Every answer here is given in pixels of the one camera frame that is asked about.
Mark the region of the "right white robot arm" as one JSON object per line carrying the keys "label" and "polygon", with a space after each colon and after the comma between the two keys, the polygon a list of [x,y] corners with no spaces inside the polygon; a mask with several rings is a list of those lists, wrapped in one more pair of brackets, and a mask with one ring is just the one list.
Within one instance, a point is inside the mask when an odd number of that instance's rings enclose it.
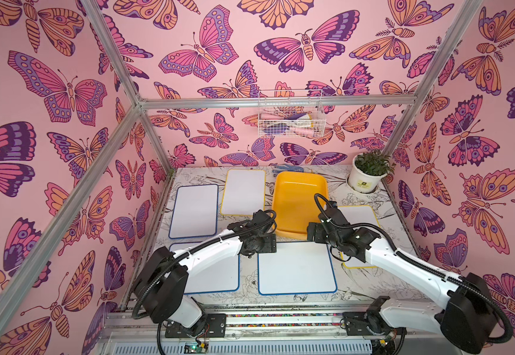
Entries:
{"label": "right white robot arm", "polygon": [[371,223],[351,224],[336,202],[314,195],[320,214],[307,227],[307,239],[338,251],[341,262],[357,260],[375,266],[413,286],[428,303],[401,306],[380,297],[367,311],[368,323],[377,327],[413,328],[442,335],[453,346],[479,354],[490,344],[512,339],[509,316],[494,302],[484,280],[444,271],[396,247],[387,232]]}

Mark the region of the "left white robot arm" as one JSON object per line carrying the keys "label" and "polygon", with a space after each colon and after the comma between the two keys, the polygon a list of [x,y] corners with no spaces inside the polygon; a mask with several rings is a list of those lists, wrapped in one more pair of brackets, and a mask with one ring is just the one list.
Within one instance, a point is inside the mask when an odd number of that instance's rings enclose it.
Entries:
{"label": "left white robot arm", "polygon": [[149,318],[155,324],[171,321],[196,331],[204,325],[207,314],[186,296],[189,278],[230,257],[275,253],[276,217],[273,210],[259,210],[251,219],[231,223],[193,247],[155,250],[133,282],[136,304],[132,318]]}

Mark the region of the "yellow plastic storage box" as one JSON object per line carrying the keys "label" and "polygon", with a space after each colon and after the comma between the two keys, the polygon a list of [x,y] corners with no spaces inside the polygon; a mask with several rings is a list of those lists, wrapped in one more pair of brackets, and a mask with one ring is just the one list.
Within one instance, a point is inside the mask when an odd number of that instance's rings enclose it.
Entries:
{"label": "yellow plastic storage box", "polygon": [[276,235],[297,241],[307,240],[309,223],[320,214],[314,196],[328,196],[326,179],[317,174],[281,172],[275,180],[272,209],[276,212]]}

